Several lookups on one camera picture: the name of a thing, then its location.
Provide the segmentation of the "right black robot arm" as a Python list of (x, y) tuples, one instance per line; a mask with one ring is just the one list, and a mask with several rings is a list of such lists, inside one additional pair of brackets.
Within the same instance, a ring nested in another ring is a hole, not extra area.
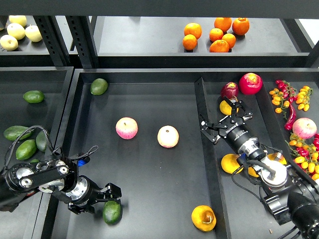
[(242, 100), (226, 100), (231, 113), (218, 122), (209, 121), (205, 100), (197, 101), (200, 131), (210, 142), (224, 140), (234, 151), (235, 168), (231, 177), (242, 172), (251, 184), (259, 186), (254, 196), (275, 218), (278, 224), (294, 224), (294, 230), (304, 239), (319, 237), (319, 188), (304, 178), (301, 170), (287, 162), (282, 164), (283, 152), (262, 144), (247, 126), (253, 114)]

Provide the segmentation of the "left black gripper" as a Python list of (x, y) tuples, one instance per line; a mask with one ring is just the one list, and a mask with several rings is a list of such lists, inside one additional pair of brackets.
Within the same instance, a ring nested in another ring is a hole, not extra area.
[(66, 192), (66, 196), (71, 198), (71, 202), (68, 203), (68, 210), (71, 212), (77, 215), (81, 213), (95, 214), (93, 204), (119, 200), (122, 197), (122, 191), (113, 183), (108, 183), (101, 189), (88, 177), (79, 176), (75, 187)]

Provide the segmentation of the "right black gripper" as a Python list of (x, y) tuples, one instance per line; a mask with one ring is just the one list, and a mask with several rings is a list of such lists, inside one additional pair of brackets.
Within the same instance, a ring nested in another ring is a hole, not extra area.
[(246, 126), (246, 121), (253, 117), (250, 108), (242, 101), (223, 97), (231, 114), (223, 119), (226, 128), (218, 128), (218, 125), (208, 122), (202, 114), (199, 114), (200, 131), (213, 144), (223, 138), (228, 145), (237, 153), (245, 154), (247, 157), (260, 157), (258, 138), (255, 137)]

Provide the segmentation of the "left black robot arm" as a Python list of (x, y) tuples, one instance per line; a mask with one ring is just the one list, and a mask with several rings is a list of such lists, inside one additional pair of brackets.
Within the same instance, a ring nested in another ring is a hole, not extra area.
[[(20, 162), (8, 167), (15, 145), (36, 128), (44, 133), (51, 158), (38, 163)], [(21, 202), (37, 192), (50, 194), (64, 202), (75, 214), (94, 214), (94, 204), (119, 200), (122, 196), (120, 187), (108, 183), (101, 188), (88, 177), (78, 174), (79, 162), (88, 161), (97, 149), (98, 146), (94, 145), (86, 153), (66, 157), (60, 147), (52, 147), (49, 134), (44, 127), (28, 127), (9, 147), (10, 155), (5, 157), (4, 167), (0, 172), (1, 211), (13, 212)]]

